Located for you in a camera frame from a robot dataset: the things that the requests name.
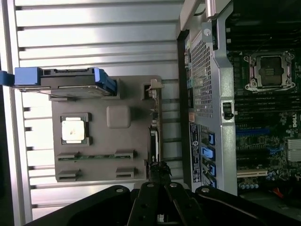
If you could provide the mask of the black rear label sticker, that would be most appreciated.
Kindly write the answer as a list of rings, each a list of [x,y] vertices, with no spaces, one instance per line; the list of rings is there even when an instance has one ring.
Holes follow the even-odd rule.
[[[193,183],[198,183],[201,179],[199,126],[195,123],[190,122],[189,128],[192,181]]]

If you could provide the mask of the grey plastic parts rack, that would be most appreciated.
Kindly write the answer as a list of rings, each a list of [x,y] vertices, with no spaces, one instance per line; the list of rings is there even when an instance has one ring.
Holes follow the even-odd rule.
[[[154,100],[147,89],[157,75],[113,77],[117,95],[93,98],[54,98],[52,104],[55,177],[58,182],[146,179],[149,127]],[[62,121],[80,117],[85,140],[67,144],[62,140]],[[59,161],[77,155],[131,155],[132,159]]]

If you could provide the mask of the green RAM stick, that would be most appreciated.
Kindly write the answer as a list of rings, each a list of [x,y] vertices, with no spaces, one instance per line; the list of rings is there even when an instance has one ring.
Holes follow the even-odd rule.
[[[77,155],[74,157],[59,157],[59,161],[104,160],[104,159],[132,159],[131,155]]]

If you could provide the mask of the white expansion slot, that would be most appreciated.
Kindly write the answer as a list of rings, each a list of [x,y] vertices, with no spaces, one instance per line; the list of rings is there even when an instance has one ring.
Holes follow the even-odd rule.
[[[265,169],[242,169],[237,171],[237,178],[265,177],[267,174]]]

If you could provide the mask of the blue expansion slot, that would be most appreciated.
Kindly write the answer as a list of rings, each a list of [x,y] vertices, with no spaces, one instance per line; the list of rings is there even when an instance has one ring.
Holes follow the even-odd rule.
[[[270,133],[270,129],[237,129],[236,136],[266,135]]]

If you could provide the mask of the silver CPU chip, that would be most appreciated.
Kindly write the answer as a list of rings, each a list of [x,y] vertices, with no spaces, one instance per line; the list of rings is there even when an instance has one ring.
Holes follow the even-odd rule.
[[[66,117],[62,121],[62,140],[67,144],[80,144],[85,140],[85,122],[80,117]]]

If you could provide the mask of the dark grey PC case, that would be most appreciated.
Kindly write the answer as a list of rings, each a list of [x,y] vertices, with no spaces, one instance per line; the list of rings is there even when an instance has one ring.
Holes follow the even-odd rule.
[[[301,206],[301,179],[293,181],[292,190],[281,197],[268,189],[238,192],[234,73],[227,57],[226,41],[226,20],[235,9],[254,13],[256,10],[293,8],[301,8],[301,0],[184,0],[177,44],[184,181],[192,190],[210,186],[210,179],[214,178],[217,189],[234,195],[246,196],[259,190],[273,194],[286,203]],[[184,41],[187,36],[192,48],[193,108],[188,106],[184,66]],[[194,123],[199,126],[200,148],[207,146],[215,150],[215,161],[211,161],[202,156],[200,149],[201,179],[198,183],[193,183],[191,174],[189,112],[195,113]],[[215,134],[215,145],[209,144],[209,133]],[[216,166],[216,177],[210,175],[209,163]]]

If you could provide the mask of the green motherboard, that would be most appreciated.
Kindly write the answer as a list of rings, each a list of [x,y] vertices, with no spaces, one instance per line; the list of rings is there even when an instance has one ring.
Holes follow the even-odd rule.
[[[301,179],[301,161],[287,158],[287,141],[301,139],[301,8],[235,9],[226,20],[227,57],[234,73],[234,116],[237,129],[270,129],[266,135],[236,136],[237,171],[265,169],[265,177],[237,178],[239,193],[268,189],[278,196]],[[289,51],[295,87],[287,91],[253,93],[248,63],[253,53]]]

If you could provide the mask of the rear port panel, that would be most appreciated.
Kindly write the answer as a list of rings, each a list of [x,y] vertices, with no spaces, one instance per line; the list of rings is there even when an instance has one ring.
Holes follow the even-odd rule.
[[[184,66],[186,72],[186,83],[187,83],[187,92],[188,92],[188,106],[189,108],[194,107],[193,100],[193,75],[192,75],[192,54],[191,54],[191,41],[189,36],[186,37],[185,41],[185,50],[184,50]]]

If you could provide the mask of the silver chipset heatsink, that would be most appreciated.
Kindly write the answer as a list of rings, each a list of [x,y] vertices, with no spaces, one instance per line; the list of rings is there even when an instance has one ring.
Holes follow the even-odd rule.
[[[287,141],[287,158],[291,162],[301,161],[301,139],[289,139]]]

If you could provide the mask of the hard disk in blue caddy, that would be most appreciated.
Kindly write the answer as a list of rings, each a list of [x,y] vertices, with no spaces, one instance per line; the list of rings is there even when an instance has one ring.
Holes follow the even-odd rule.
[[[54,98],[80,99],[117,95],[117,82],[97,67],[64,70],[17,67],[15,74],[0,71],[0,85]]]

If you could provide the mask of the CPU socket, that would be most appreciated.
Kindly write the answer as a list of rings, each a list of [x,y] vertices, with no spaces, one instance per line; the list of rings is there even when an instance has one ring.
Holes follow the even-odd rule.
[[[247,91],[253,93],[287,91],[295,87],[293,82],[293,60],[295,55],[289,51],[253,53],[244,56],[248,63],[249,83]]]

